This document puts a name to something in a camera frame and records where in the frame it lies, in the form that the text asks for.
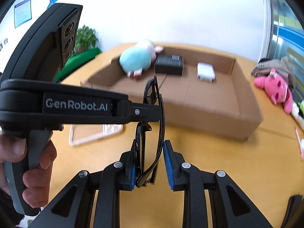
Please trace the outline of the black sleeve left forearm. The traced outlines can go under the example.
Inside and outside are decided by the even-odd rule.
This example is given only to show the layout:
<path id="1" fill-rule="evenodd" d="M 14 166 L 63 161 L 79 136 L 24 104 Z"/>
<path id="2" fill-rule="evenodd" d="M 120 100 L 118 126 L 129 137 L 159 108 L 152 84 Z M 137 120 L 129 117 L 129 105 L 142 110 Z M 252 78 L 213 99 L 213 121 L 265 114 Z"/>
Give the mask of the black sleeve left forearm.
<path id="1" fill-rule="evenodd" d="M 24 218 L 25 215 L 15 210 L 11 197 L 1 189 L 1 227 L 17 227 Z"/>

